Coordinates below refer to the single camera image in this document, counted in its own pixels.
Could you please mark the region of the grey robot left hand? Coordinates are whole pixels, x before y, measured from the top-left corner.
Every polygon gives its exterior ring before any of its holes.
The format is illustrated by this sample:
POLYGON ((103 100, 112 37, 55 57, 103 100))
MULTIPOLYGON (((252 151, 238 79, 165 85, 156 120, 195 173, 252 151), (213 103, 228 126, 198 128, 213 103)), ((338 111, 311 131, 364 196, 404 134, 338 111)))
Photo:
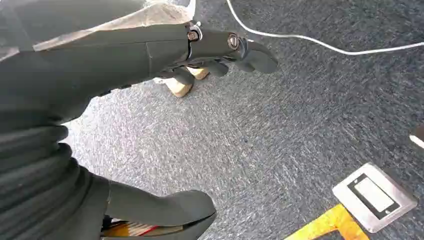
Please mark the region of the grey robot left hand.
POLYGON ((185 67, 225 75, 227 63, 273 73, 262 44, 188 23, 102 30, 0 62, 0 237, 3 240, 102 240, 105 217, 154 226, 143 240, 196 240, 214 222, 199 190, 165 197, 98 176, 72 156, 65 123, 95 97, 153 78, 192 82, 185 67))

